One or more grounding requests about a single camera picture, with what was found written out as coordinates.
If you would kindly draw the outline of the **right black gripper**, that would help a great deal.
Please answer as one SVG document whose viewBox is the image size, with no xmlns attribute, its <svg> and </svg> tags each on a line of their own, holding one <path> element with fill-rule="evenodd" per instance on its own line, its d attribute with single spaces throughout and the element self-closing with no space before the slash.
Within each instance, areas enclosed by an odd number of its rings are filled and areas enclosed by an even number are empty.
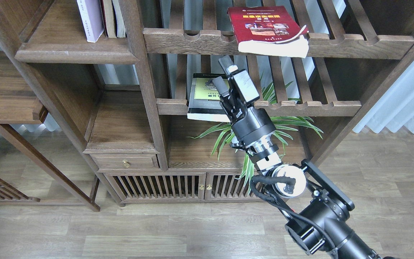
<svg viewBox="0 0 414 259">
<path fill-rule="evenodd" d="M 253 103 L 260 95 L 248 72 L 245 69 L 239 70 L 229 56 L 218 61 L 228 77 L 230 87 L 221 76 L 212 79 L 212 83 L 220 94 L 222 108 L 231 121 L 235 134 L 230 146 L 240 150 L 276 149 L 270 138 L 276 128 L 264 109 L 254 107 Z M 234 86 L 239 95 L 230 95 L 229 90 Z"/>
</svg>

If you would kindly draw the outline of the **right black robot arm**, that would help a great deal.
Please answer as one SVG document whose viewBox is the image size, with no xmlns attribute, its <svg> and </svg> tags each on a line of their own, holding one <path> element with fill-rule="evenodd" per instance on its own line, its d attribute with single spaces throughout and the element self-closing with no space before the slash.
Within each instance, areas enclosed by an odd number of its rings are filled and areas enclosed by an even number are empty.
<svg viewBox="0 0 414 259">
<path fill-rule="evenodd" d="M 307 254 L 326 252 L 332 259 L 381 259 L 347 224 L 355 205 L 311 161 L 284 164 L 272 135 L 276 127 L 264 109 L 254 107 L 259 93 L 248 72 L 229 56 L 219 59 L 224 75 L 214 78 L 221 106 L 235 134 L 232 148 L 242 150 L 258 175 L 251 191 L 287 219 L 286 231 Z"/>
</svg>

